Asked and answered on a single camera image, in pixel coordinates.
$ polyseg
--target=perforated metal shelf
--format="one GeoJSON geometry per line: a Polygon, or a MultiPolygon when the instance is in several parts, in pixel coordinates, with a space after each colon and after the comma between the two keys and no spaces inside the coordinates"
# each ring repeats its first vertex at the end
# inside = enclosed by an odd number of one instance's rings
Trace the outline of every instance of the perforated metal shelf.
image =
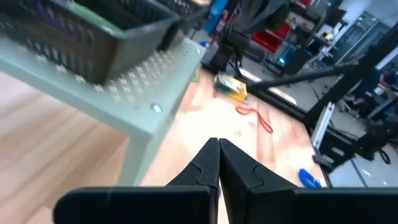
{"type": "Polygon", "coordinates": [[[185,39],[99,86],[1,36],[0,49],[0,71],[125,133],[145,133],[149,138],[175,112],[205,53],[185,39]]]}

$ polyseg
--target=black plastic basket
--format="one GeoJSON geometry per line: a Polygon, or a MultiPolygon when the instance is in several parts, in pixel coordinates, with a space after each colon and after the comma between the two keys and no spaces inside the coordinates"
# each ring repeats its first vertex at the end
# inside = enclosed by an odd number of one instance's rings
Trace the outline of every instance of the black plastic basket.
{"type": "Polygon", "coordinates": [[[8,33],[12,39],[92,83],[104,83],[145,60],[178,21],[165,7],[146,0],[134,0],[127,8],[120,0],[75,0],[122,30],[115,32],[72,12],[66,0],[8,1],[0,12],[15,25],[8,33]]]}
{"type": "Polygon", "coordinates": [[[168,7],[180,17],[180,22],[170,28],[160,49],[166,49],[183,40],[191,29],[202,29],[211,4],[201,6],[192,0],[153,0],[168,7]]]}

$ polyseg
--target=small box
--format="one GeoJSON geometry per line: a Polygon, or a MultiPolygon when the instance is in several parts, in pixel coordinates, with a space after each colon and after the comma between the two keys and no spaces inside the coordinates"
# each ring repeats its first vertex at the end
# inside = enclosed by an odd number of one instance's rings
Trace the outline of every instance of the small box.
{"type": "Polygon", "coordinates": [[[242,103],[248,103],[248,90],[245,83],[223,74],[216,75],[214,83],[217,91],[225,93],[242,103]]]}

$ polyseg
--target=red string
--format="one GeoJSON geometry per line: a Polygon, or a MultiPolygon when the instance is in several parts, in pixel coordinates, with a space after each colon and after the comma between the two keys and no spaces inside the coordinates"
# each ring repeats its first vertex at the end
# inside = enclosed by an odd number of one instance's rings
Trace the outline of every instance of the red string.
{"type": "Polygon", "coordinates": [[[262,125],[262,127],[263,127],[268,133],[271,133],[271,134],[272,134],[272,133],[274,132],[273,128],[264,120],[264,118],[262,118],[261,114],[260,114],[257,110],[252,109],[252,108],[243,108],[243,107],[240,107],[240,106],[235,107],[235,110],[236,110],[236,112],[238,112],[239,114],[245,115],[245,116],[251,114],[252,112],[255,112],[255,113],[257,114],[257,118],[258,118],[260,124],[262,125]]]}

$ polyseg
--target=laboratory floor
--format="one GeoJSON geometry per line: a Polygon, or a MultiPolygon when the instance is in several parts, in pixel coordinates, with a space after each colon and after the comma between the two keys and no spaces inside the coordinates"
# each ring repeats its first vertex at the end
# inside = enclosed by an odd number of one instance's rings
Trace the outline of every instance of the laboratory floor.
{"type": "MultiPolygon", "coordinates": [[[[194,41],[209,41],[210,38],[204,32],[197,32],[193,37],[194,41]]],[[[271,74],[263,73],[262,67],[246,58],[243,60],[243,69],[257,76],[261,80],[271,80],[274,77],[271,74]]],[[[313,83],[297,83],[290,87],[280,86],[278,89],[294,97],[297,104],[309,110],[322,92],[327,91],[325,85],[333,85],[336,82],[335,77],[322,78],[313,83]]],[[[332,117],[336,128],[351,133],[354,136],[361,136],[365,133],[364,124],[355,119],[348,113],[340,113],[335,110],[332,117]]],[[[334,187],[398,187],[398,152],[391,146],[384,148],[391,159],[391,164],[387,165],[377,153],[375,160],[367,161],[362,157],[355,157],[351,161],[337,168],[330,174],[330,179],[334,187]]]]}

